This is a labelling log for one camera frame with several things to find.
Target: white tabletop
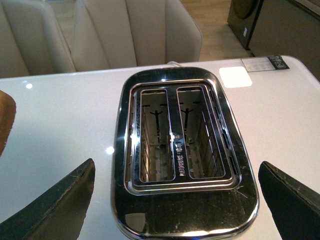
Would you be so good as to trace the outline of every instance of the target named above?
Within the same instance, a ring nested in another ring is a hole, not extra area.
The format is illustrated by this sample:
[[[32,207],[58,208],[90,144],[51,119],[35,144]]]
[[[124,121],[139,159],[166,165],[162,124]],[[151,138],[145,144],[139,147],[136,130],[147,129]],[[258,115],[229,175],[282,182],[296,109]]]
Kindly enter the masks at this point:
[[[262,161],[320,193],[320,84],[301,62],[288,56],[283,59],[290,69],[249,72],[251,86],[226,88],[221,81],[260,195],[256,220],[237,239],[281,239],[258,181]],[[233,59],[182,65],[207,69],[221,80],[220,68],[243,63]],[[174,66],[0,79],[0,90],[11,95],[17,105],[0,158],[0,222],[92,158],[96,166],[94,192],[79,239],[127,239],[112,215],[112,155],[106,149],[114,145],[126,79],[142,70],[165,67]]]

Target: chrome toaster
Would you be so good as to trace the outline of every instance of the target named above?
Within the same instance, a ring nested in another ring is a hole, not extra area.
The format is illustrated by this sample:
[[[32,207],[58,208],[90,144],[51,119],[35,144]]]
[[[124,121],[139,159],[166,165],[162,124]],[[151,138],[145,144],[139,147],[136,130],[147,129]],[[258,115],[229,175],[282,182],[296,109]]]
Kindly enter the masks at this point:
[[[251,225],[259,208],[255,178],[212,73],[136,73],[118,111],[111,204],[128,238],[219,239]]]

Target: beige chair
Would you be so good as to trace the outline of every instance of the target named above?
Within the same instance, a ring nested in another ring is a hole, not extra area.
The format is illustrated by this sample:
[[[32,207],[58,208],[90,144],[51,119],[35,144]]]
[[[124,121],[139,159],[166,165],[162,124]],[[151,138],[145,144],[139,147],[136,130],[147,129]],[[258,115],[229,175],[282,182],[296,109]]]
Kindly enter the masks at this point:
[[[202,36],[179,0],[76,0],[77,71],[199,60]]]
[[[0,0],[0,78],[75,72],[48,3]]]

